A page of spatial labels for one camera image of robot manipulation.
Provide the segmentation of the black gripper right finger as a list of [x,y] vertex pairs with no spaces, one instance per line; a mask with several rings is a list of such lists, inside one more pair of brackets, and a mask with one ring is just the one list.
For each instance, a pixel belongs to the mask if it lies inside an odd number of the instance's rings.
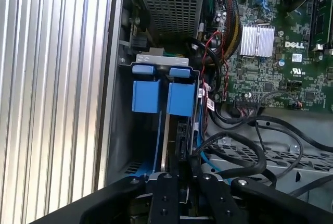
[[197,179],[215,223],[332,223],[332,213],[252,179]]

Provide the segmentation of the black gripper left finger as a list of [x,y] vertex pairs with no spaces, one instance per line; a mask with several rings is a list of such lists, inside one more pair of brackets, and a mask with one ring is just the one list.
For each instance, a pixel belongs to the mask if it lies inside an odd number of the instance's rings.
[[178,178],[155,173],[154,180],[128,176],[33,223],[127,223],[131,201],[151,189],[151,223],[178,223]]

